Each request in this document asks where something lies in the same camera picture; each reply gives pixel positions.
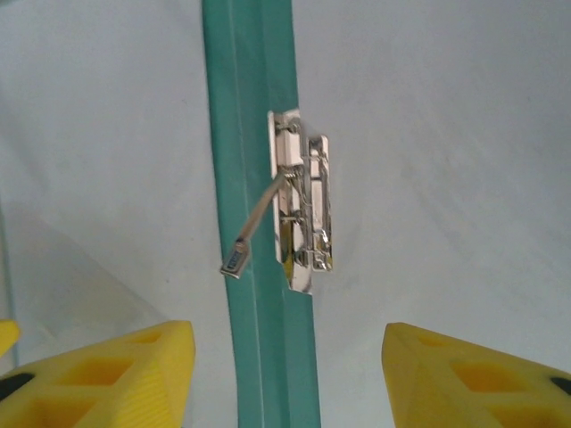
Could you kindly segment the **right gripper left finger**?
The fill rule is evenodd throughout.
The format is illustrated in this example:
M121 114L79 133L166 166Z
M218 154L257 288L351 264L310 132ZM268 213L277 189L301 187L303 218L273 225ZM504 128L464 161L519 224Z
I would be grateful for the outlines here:
M182 428L194 331L168 321L0 376L0 428Z

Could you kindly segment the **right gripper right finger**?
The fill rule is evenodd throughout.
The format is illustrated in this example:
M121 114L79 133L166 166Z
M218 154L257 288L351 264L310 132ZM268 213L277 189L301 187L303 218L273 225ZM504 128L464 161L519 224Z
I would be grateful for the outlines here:
M571 373L405 323L386 326L395 428L571 428Z

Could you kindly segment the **metal folder clip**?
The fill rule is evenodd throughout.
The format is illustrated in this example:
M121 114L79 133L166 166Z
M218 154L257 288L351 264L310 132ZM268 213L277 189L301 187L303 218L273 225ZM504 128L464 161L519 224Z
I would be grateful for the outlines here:
M272 210L276 260L288 286L310 293L315 272L333 269L329 139L311 134L298 109L268 112L271 181L223 259L219 272L240 278L250 241Z

